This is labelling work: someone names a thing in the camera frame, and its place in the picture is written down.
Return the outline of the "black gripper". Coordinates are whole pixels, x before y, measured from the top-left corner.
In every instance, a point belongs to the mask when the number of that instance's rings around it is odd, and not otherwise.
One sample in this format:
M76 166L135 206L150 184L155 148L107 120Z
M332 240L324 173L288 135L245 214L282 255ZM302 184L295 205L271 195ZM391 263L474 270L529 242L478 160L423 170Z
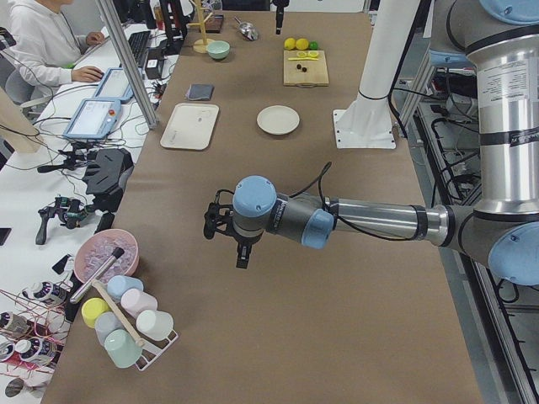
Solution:
M275 33L279 35L282 30L284 12L285 12L285 9L289 6L290 1L289 0L272 0L271 4L276 7Z
M237 268L247 268L249 263L252 244L258 242L262 233L259 231L254 236L241 235L233 225L233 207L232 204L220 203L221 193L234 194L229 189L218 189L215 198L209 203L207 211L204 214L203 234L207 240L211 240L216 233L227 237L232 237L237 244Z

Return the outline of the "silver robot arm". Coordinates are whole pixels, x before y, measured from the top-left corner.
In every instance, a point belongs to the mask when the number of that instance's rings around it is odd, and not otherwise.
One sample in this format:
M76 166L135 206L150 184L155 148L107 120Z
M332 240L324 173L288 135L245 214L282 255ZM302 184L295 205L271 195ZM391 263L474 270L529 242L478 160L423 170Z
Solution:
M234 238L248 266L264 233L322 248L332 231L401 242L426 240L467 255L515 284L538 282L538 4L437 1L430 59L477 73L481 199L474 206L388 205L280 194L260 176L237 185L232 203L209 204L204 234Z

